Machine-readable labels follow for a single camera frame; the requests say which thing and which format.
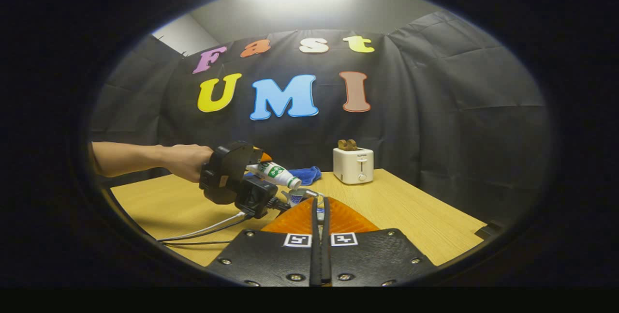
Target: yellow letter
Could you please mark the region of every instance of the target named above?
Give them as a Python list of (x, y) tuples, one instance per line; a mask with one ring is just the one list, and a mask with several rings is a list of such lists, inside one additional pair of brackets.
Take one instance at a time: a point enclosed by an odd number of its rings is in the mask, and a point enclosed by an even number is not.
[(374, 48), (365, 47), (365, 43), (371, 44), (372, 41), (367, 38), (363, 38), (361, 36), (351, 36), (343, 39), (344, 41), (348, 41), (349, 47), (351, 50), (359, 52), (359, 53), (372, 53)]
[(197, 108), (199, 108), (202, 112), (214, 112), (228, 106), (232, 100), (232, 95), (234, 95), (236, 80), (238, 80), (241, 76), (241, 74), (232, 74), (223, 78), (226, 84), (223, 88), (223, 95), (218, 101), (212, 101), (211, 97), (213, 95), (213, 88), (215, 87), (215, 84), (219, 82), (219, 79), (214, 78), (202, 82), (200, 85), (200, 95), (197, 98)]

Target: wooden table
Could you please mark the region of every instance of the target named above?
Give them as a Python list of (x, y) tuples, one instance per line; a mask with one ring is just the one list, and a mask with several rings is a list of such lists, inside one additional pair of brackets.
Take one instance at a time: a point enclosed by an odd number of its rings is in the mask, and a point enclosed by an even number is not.
[[(383, 169), (376, 169), (374, 181), (363, 185), (345, 185), (332, 172), (323, 172), (323, 177), (307, 188), (345, 203), (380, 229), (400, 229), (437, 266), (482, 242), (474, 233), (486, 223)], [(114, 187), (111, 191), (133, 220), (157, 239), (194, 232), (239, 212), (234, 204), (215, 205), (204, 197), (197, 183), (173, 175)], [(281, 191), (277, 195), (285, 200)], [(278, 213), (269, 210), (260, 220), (252, 219), (208, 236), (179, 242), (232, 240), (242, 229), (265, 227)], [(170, 249), (206, 266), (227, 245), (183, 245)]]

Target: cable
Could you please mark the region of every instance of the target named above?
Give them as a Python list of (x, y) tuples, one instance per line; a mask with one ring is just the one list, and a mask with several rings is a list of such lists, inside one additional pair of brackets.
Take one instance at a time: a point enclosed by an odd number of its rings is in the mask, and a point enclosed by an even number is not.
[(224, 243), (230, 243), (232, 242), (232, 240), (221, 240), (221, 241), (214, 241), (214, 242), (199, 242), (199, 243), (168, 243), (168, 242), (161, 242), (161, 244), (163, 245), (198, 245), (198, 244), (224, 244)]
[(253, 218), (253, 215), (252, 214), (246, 214), (245, 217), (242, 220), (239, 220), (239, 221), (237, 221), (235, 223), (232, 223), (230, 225), (225, 225), (224, 227), (219, 227), (218, 229), (214, 229), (213, 231), (208, 231), (208, 232), (202, 233), (202, 234), (196, 234), (195, 236), (179, 236), (179, 237), (172, 237), (172, 238), (163, 238), (163, 239), (158, 239), (157, 241), (164, 242), (166, 240), (183, 240), (183, 239), (191, 239), (191, 238), (197, 238), (197, 237), (201, 237), (201, 236), (206, 236), (207, 234), (215, 233), (215, 232), (221, 231), (223, 229), (226, 229), (228, 227), (232, 227), (234, 225), (238, 225), (239, 223), (241, 223), (243, 221), (246, 221), (246, 220), (249, 220), (250, 218)]
[(197, 234), (197, 233), (200, 233), (200, 232), (204, 232), (204, 231), (206, 231), (206, 230), (208, 230), (208, 229), (211, 229), (211, 228), (213, 228), (213, 227), (215, 227), (215, 226), (217, 226), (217, 225), (221, 225), (221, 224), (223, 224), (223, 223), (225, 223), (225, 222), (227, 222), (227, 221), (230, 221), (230, 220), (232, 220), (232, 219), (234, 219), (234, 218), (238, 218), (239, 216), (243, 216), (243, 215), (245, 215), (245, 213), (244, 213), (244, 212), (242, 212), (242, 211), (240, 211), (238, 214), (236, 214), (235, 216), (232, 216), (231, 218), (227, 218), (226, 220), (223, 220), (223, 221), (221, 221), (221, 222), (219, 222), (219, 223), (216, 223), (216, 224), (214, 224), (214, 225), (210, 225), (209, 227), (203, 228), (203, 229), (201, 229), (201, 230), (198, 230), (198, 231), (195, 231), (195, 232), (192, 232), (192, 233), (188, 233), (188, 234), (183, 234), (182, 236), (176, 236), (176, 237), (170, 237), (170, 238), (162, 238), (162, 239), (158, 239), (157, 241), (158, 241), (158, 242), (164, 242), (164, 241), (166, 241), (166, 240), (180, 240), (180, 239), (186, 239), (185, 237), (187, 237), (187, 236), (193, 236), (194, 234)]

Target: hand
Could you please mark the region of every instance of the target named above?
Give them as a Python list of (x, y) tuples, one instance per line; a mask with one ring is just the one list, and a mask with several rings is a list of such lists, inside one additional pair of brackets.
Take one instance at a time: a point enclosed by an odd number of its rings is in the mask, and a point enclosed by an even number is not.
[(210, 147), (199, 145), (174, 145), (163, 149), (163, 167), (191, 182), (200, 181), (202, 165), (208, 163), (213, 154)]

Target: purple letter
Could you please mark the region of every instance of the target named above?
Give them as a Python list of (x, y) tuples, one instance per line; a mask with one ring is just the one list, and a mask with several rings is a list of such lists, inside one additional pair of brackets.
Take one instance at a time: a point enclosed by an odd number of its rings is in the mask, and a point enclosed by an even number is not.
[(223, 53), (227, 50), (228, 48), (226, 48), (226, 46), (223, 47), (219, 47), (219, 48), (215, 48), (214, 50), (210, 50), (210, 51), (206, 51), (204, 53), (202, 53), (202, 57), (200, 59), (200, 62), (197, 64), (197, 68), (195, 68), (193, 74), (195, 75), (196, 73), (201, 73), (203, 71), (207, 71), (210, 66), (208, 65), (209, 62), (216, 62), (217, 58), (219, 58), (219, 53)]

